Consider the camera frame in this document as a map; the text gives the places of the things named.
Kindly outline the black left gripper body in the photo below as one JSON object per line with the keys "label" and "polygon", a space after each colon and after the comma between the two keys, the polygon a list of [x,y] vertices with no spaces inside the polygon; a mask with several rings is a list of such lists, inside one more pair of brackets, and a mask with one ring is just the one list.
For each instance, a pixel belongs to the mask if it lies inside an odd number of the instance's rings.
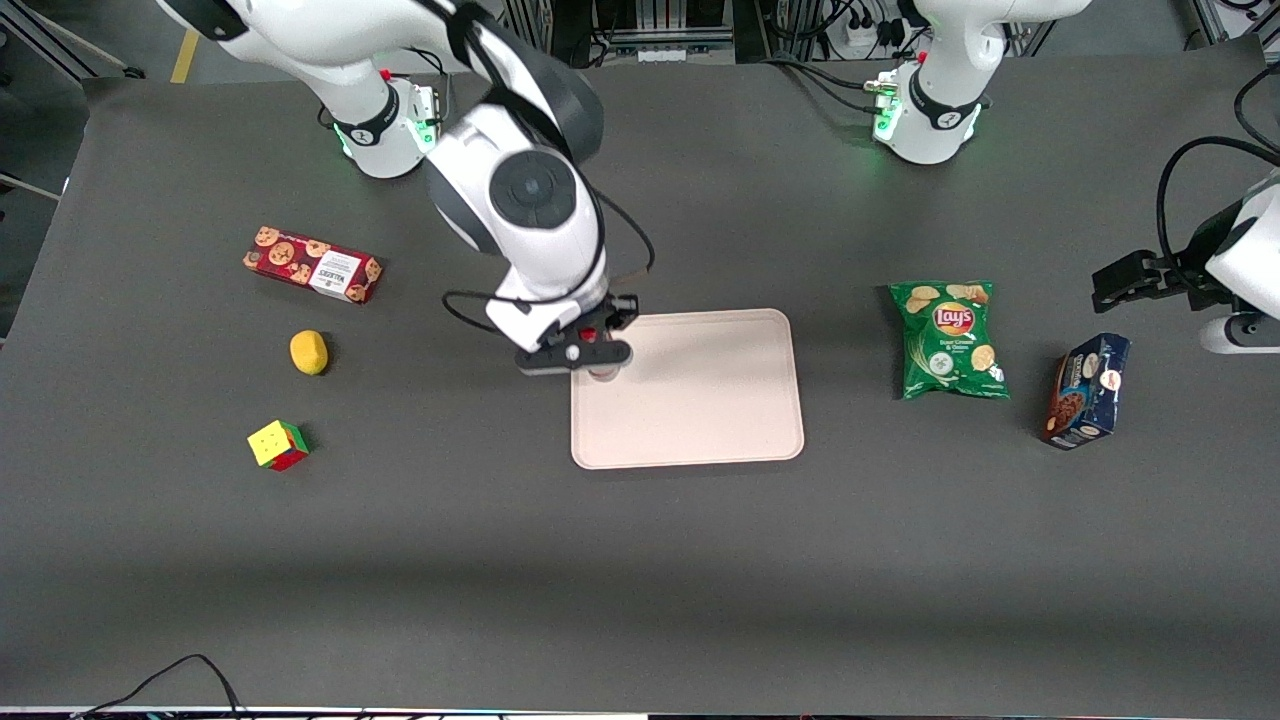
{"label": "black left gripper body", "polygon": [[1185,295],[1192,311],[1219,305],[1238,311],[1236,296],[1207,269],[1208,260],[1226,243],[1235,219],[1236,214],[1212,215],[1193,231],[1181,251],[1174,252],[1170,245],[1169,222],[1164,214],[1158,214],[1156,227],[1160,255],[1151,268],[1156,273],[1155,283],[1146,291],[1146,297],[1167,299]]}

